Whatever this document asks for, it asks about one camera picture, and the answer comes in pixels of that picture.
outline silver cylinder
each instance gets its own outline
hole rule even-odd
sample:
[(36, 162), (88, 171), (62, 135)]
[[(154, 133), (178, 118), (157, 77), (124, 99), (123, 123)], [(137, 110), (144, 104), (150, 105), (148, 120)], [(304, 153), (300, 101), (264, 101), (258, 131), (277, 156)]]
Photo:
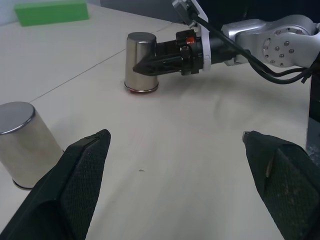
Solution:
[(31, 189), (63, 151), (30, 103), (0, 105), (0, 161), (14, 183)]
[(145, 76), (133, 71), (144, 57), (156, 55), (157, 38), (148, 32), (133, 32), (126, 40), (124, 85), (133, 93), (150, 93), (158, 88), (157, 76)]

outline wall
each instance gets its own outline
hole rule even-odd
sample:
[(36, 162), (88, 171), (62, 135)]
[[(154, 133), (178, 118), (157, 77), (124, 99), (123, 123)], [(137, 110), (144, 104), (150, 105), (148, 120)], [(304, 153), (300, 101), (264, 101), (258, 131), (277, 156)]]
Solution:
[[(0, 26), (17, 21), (16, 14), (14, 12), (15, 4), (51, 1), (52, 0), (0, 0)], [(100, 0), (87, 0), (87, 2), (100, 6)]]
[(101, 6), (170, 22), (181, 22), (171, 0), (100, 0)]

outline table surface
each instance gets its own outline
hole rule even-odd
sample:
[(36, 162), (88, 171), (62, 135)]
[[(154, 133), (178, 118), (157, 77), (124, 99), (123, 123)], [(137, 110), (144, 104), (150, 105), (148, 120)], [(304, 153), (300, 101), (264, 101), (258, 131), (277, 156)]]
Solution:
[[(14, 64), (19, 49), (8, 39), (0, 43), (8, 54), (0, 54), (0, 81), (7, 88), (1, 88), (0, 102), (31, 102), (63, 149), (101, 129), (111, 132), (86, 239), (282, 240), (256, 191), (241, 138), (255, 130), (304, 147), (310, 83), (276, 85), (247, 64), (222, 63), (196, 75), (159, 76), (156, 92), (131, 94), (124, 88), (128, 32), (154, 32), (163, 42), (186, 27), (96, 6), (90, 12), (91, 20), (66, 26), (0, 27), (0, 36), (21, 35), (16, 44), (39, 56), (46, 51), (27, 66), (22, 56), (19, 71), (11, 71), (2, 65), (7, 59)], [(68, 39), (76, 42), (65, 43), (74, 47), (68, 51), (64, 34), (74, 25), (78, 32)], [(34, 43), (51, 29), (55, 38), (46, 39), (61, 39), (59, 46)], [(112, 32), (102, 33), (107, 29)], [(87, 37), (93, 33), (99, 36)], [(0, 178), (1, 231), (28, 192), (16, 188), (2, 166)]]

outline white table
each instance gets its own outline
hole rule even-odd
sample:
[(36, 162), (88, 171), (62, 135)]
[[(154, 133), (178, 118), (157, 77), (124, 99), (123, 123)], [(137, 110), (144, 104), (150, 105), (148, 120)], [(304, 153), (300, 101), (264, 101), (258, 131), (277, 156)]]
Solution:
[[(173, 40), (184, 29), (171, 24), (155, 35)], [(162, 75), (156, 92), (134, 95), (124, 89), (125, 59), (121, 51), (31, 101), (63, 149), (111, 132), (87, 239), (282, 240), (241, 138), (256, 130), (304, 147), (310, 83), (275, 85), (249, 65), (222, 63), (206, 73)], [(27, 192), (0, 171), (1, 230)]]

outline black cable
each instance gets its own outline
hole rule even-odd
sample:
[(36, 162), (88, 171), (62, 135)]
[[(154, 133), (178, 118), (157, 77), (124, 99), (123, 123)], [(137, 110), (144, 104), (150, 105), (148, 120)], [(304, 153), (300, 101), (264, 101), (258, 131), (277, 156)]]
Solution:
[[(191, 18), (195, 20), (197, 23), (204, 26), (206, 29), (208, 29), (211, 33), (216, 35), (221, 41), (223, 41), (227, 46), (229, 46), (232, 49), (235, 49), (239, 54), (244, 56), (252, 66), (252, 68), (263, 78), (266, 80), (276, 83), (276, 84), (290, 84), (298, 81), (299, 79), (303, 78), (307, 74), (311, 74), (310, 68), (294, 68), (290, 70), (286, 70), (283, 72), (274, 72), (270, 68), (268, 68), (264, 63), (259, 61), (257, 58), (255, 58), (253, 55), (251, 55), (248, 51), (244, 50), (240, 45), (238, 45), (236, 42), (231, 40), (230, 38), (226, 37), (222, 32), (216, 30), (213, 26), (211, 26), (208, 22), (203, 20), (202, 18), (198, 17), (196, 13), (191, 14)], [(288, 74), (292, 73), (298, 73), (301, 72), (296, 77), (286, 79), (286, 80), (280, 80), (274, 77), (282, 77)]]

